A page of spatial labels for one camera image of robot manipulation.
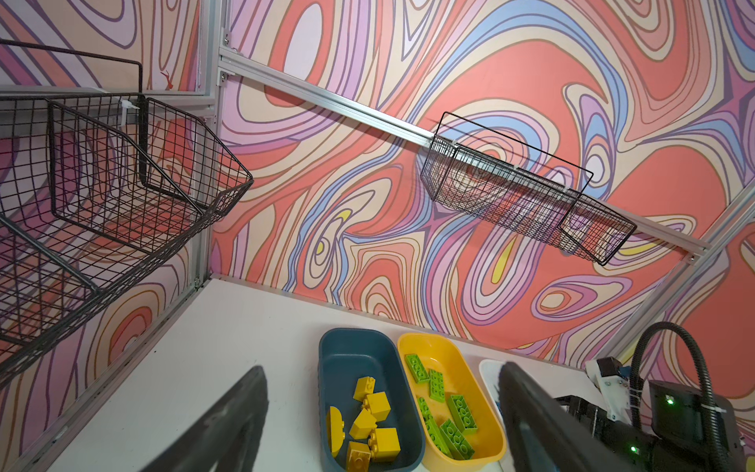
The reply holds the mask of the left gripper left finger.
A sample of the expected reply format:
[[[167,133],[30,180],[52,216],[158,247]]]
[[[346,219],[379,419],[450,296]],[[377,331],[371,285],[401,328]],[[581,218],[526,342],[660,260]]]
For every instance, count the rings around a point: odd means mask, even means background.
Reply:
[[[144,469],[251,471],[268,410],[267,377],[257,365]]]

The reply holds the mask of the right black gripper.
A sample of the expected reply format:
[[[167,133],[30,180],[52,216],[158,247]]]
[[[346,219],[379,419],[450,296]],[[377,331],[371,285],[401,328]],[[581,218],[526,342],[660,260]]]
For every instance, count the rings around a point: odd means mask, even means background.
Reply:
[[[604,357],[589,361],[586,374],[603,395],[606,408],[577,395],[564,395],[556,401],[594,439],[628,462],[634,471],[650,471],[656,440],[632,426],[630,368],[615,357]]]

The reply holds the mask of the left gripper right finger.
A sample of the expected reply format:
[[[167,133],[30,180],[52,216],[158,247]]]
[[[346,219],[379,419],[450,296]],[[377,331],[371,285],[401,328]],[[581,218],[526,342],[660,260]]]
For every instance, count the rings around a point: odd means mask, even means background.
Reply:
[[[499,372],[499,403],[517,471],[630,469],[513,362]]]

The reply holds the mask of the green lego plate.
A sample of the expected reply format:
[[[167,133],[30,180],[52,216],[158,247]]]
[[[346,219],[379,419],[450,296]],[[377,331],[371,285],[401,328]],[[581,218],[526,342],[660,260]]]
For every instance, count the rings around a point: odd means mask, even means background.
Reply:
[[[438,448],[438,450],[442,454],[444,454],[447,457],[450,457],[451,456],[450,449],[448,448],[446,441],[444,440],[444,437],[442,436],[442,431],[440,430],[440,427],[438,426],[438,424],[436,424],[436,420],[434,419],[434,416],[432,415],[430,406],[428,405],[424,397],[419,396],[417,398],[417,401],[419,405],[420,415],[422,416],[422,419],[426,426],[427,432],[430,435],[432,443]]]

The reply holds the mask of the yellow small lego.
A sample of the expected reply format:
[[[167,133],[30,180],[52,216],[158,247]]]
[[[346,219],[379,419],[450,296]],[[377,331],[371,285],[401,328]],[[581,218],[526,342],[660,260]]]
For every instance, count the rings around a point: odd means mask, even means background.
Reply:
[[[347,472],[368,472],[372,460],[372,452],[367,444],[350,442],[346,456]]]
[[[364,403],[369,395],[375,393],[376,380],[372,377],[363,377],[357,381],[353,398],[359,403]]]

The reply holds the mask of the green lego cluster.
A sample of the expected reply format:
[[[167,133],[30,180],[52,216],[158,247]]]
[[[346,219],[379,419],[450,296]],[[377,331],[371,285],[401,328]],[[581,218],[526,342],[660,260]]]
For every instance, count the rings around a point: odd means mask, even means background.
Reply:
[[[429,370],[429,395],[430,399],[443,403],[446,401],[446,389],[444,388],[444,375],[437,370]]]
[[[473,457],[475,450],[451,420],[440,425],[440,432],[453,459],[470,460]]]

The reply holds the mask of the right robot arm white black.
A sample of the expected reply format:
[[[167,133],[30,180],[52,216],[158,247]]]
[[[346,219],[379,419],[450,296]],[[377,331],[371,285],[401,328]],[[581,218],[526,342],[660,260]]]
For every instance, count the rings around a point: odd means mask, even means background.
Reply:
[[[652,338],[666,330],[691,355],[698,387],[641,377],[644,353]],[[606,406],[566,395],[556,401],[591,436],[616,454],[631,471],[744,471],[744,440],[733,405],[714,393],[702,351],[682,326],[657,322],[641,334],[623,367],[613,357],[590,368],[592,382]]]

